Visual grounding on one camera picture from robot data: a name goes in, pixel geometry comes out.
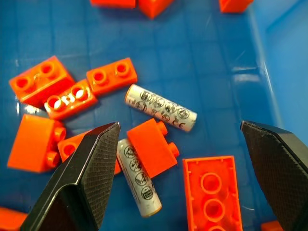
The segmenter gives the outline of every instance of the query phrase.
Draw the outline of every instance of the white cylinder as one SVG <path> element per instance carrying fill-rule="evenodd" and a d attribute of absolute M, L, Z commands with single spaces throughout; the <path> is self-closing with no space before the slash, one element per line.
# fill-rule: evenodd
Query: white cylinder
<path fill-rule="evenodd" d="M 141 216 L 147 218 L 157 213 L 162 208 L 162 204 L 128 139 L 118 142 L 116 156 Z"/>
<path fill-rule="evenodd" d="M 125 103 L 184 131 L 190 131 L 197 120 L 197 113 L 135 84 L 130 86 Z"/>

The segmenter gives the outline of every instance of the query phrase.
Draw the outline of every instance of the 2x2 lego brick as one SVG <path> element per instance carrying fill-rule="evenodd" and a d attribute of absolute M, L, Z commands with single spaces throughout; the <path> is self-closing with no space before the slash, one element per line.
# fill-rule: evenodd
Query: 2x2 lego brick
<path fill-rule="evenodd" d="M 57 143 L 64 140 L 63 124 L 34 115 L 24 115 L 8 160 L 8 167 L 42 173 L 57 166 Z"/>

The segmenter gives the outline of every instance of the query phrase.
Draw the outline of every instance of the lego technic brick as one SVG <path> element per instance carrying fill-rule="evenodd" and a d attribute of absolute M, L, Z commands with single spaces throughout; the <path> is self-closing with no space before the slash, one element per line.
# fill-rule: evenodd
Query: lego technic brick
<path fill-rule="evenodd" d="M 34 115 L 24 115 L 8 160 L 8 167 L 30 172 L 46 172 L 60 160 L 57 143 L 64 140 L 63 124 Z"/>
<path fill-rule="evenodd" d="M 183 159 L 188 230 L 243 231 L 233 156 Z"/>
<path fill-rule="evenodd" d="M 128 139 L 150 178 L 178 163 L 178 148 L 173 142 L 167 143 L 164 138 L 166 134 L 164 123 L 156 123 L 155 119 L 150 119 L 127 132 Z"/>
<path fill-rule="evenodd" d="M 126 58 L 88 71 L 87 79 L 94 95 L 101 96 L 136 83 L 137 74 L 131 59 Z"/>
<path fill-rule="evenodd" d="M 61 62 L 51 57 L 9 81 L 22 103 L 40 108 L 48 97 L 74 85 L 74 80 Z"/>
<path fill-rule="evenodd" d="M 62 120 L 96 104 L 98 100 L 86 79 L 79 81 L 59 95 L 52 95 L 44 104 L 51 119 Z"/>

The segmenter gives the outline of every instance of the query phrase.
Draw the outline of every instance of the warning symbol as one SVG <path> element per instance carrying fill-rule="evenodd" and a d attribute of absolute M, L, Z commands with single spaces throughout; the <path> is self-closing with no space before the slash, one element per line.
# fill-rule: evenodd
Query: warning symbol
<path fill-rule="evenodd" d="M 155 109 L 152 109 L 152 111 L 151 111 L 151 115 L 155 115 L 157 113 L 157 110 L 155 110 Z"/>
<path fill-rule="evenodd" d="M 138 185 L 143 186 L 148 182 L 148 177 L 144 172 L 140 172 L 137 174 L 135 181 Z"/>
<path fill-rule="evenodd" d="M 164 106 L 164 104 L 165 104 L 165 101 L 164 101 L 164 99 L 161 98 L 161 97 L 155 97 L 155 98 L 153 99 L 153 105 L 154 105 L 154 107 L 162 107 L 162 106 Z"/>
<path fill-rule="evenodd" d="M 148 108 L 146 103 L 143 101 L 139 101 L 136 103 L 136 108 L 138 108 L 141 111 L 146 111 L 146 109 Z"/>
<path fill-rule="evenodd" d="M 154 194 L 153 189 L 150 186 L 145 186 L 141 190 L 141 195 L 145 200 L 151 200 L 153 198 L 153 194 Z"/>
<path fill-rule="evenodd" d="M 142 165 L 138 159 L 133 159 L 129 164 L 129 168 L 134 172 L 139 172 L 142 168 Z"/>
<path fill-rule="evenodd" d="M 156 192 L 156 189 L 155 189 L 153 183 L 152 183 L 152 188 L 153 188 L 153 191 L 154 191 L 154 193 L 155 193 L 155 192 Z"/>
<path fill-rule="evenodd" d="M 124 149 L 124 155 L 125 155 L 127 158 L 129 158 L 129 159 L 134 158 L 135 155 L 136 155 L 136 151 L 135 151 L 134 147 L 131 146 L 131 145 L 127 146 L 127 147 Z"/>
<path fill-rule="evenodd" d="M 172 121 L 173 125 L 176 125 L 179 122 L 178 117 L 175 115 L 174 120 Z"/>
<path fill-rule="evenodd" d="M 167 112 L 172 114 L 175 113 L 175 111 L 177 110 L 177 105 L 175 103 L 168 102 L 165 105 L 165 109 Z"/>
<path fill-rule="evenodd" d="M 152 99 L 152 94 L 147 92 L 147 91 L 143 91 L 141 92 L 140 94 L 140 98 L 143 100 L 143 101 L 150 101 Z"/>
<path fill-rule="evenodd" d="M 185 108 L 180 108 L 178 110 L 178 115 L 181 119 L 187 119 L 189 117 L 189 111 Z"/>
<path fill-rule="evenodd" d="M 164 114 L 162 116 L 162 120 L 166 121 L 166 122 L 169 122 L 170 121 L 170 116 L 168 116 L 167 114 Z"/>

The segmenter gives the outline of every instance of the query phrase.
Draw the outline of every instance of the textured gripper pad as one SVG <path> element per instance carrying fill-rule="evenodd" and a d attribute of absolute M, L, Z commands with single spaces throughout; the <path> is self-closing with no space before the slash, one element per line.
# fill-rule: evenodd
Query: textured gripper pad
<path fill-rule="evenodd" d="M 242 131 L 257 180 L 282 228 L 306 230 L 307 172 L 276 133 L 249 122 L 242 123 Z"/>
<path fill-rule="evenodd" d="M 102 225 L 111 191 L 119 132 L 119 129 L 112 129 L 100 137 L 81 179 L 97 227 Z"/>

